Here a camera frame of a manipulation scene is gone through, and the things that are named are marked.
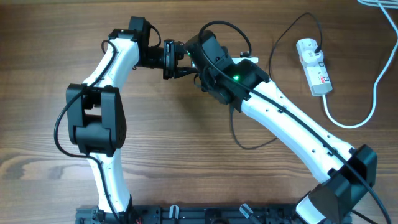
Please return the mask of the white power strip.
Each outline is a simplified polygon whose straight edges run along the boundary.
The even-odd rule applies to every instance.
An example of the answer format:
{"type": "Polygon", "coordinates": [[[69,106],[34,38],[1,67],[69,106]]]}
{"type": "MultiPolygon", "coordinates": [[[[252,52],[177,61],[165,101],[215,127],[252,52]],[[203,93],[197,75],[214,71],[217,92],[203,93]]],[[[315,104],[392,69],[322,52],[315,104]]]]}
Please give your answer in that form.
{"type": "MultiPolygon", "coordinates": [[[[296,48],[300,59],[300,54],[302,51],[316,51],[316,49],[318,48],[318,44],[314,39],[305,38],[300,39],[296,43],[296,48]]],[[[333,87],[323,60],[315,66],[302,67],[313,96],[322,96],[332,91],[333,87]]]]}

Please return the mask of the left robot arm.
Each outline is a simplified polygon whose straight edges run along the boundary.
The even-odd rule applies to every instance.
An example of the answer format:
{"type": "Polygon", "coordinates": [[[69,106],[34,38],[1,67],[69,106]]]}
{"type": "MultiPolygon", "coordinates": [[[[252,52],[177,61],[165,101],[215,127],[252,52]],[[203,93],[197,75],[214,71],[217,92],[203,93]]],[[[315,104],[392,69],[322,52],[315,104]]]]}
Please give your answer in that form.
{"type": "Polygon", "coordinates": [[[145,18],[131,17],[127,29],[114,29],[102,41],[104,56],[94,72],[66,90],[63,113],[68,119],[69,138],[78,146],[79,157],[90,163],[98,189],[99,203],[92,218],[95,223],[139,221],[121,164],[127,125],[120,92],[131,70],[159,68],[164,79],[196,71],[177,66],[186,53],[182,42],[166,39],[150,46],[154,29],[145,18]]]}

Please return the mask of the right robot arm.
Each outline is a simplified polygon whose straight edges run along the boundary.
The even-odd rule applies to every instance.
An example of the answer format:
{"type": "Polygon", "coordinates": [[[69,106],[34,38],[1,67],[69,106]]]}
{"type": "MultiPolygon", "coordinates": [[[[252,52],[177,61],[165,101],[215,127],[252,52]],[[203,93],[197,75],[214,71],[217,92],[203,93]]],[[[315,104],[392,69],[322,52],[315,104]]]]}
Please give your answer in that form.
{"type": "Polygon", "coordinates": [[[373,191],[377,155],[369,146],[355,149],[323,129],[287,99],[256,63],[249,59],[235,62],[211,31],[195,35],[184,49],[209,94],[266,127],[318,181],[296,205],[301,220],[342,223],[373,191]]]}

